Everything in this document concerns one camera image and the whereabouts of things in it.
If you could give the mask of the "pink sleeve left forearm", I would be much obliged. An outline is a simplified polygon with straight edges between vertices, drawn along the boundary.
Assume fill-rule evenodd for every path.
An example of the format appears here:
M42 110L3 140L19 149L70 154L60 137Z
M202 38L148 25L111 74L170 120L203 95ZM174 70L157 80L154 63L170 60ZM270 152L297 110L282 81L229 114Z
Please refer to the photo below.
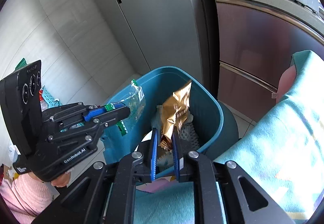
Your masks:
M50 188L32 172L1 181L1 196L18 223L32 223L54 200Z

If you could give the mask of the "person's left hand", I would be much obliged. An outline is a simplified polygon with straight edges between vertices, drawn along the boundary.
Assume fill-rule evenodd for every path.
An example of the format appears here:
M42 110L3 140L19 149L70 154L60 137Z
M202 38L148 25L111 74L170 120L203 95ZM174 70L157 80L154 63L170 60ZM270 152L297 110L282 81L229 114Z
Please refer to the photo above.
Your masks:
M71 178L71 172L65 172L64 174L52 180L50 183L53 187L62 188L68 185Z

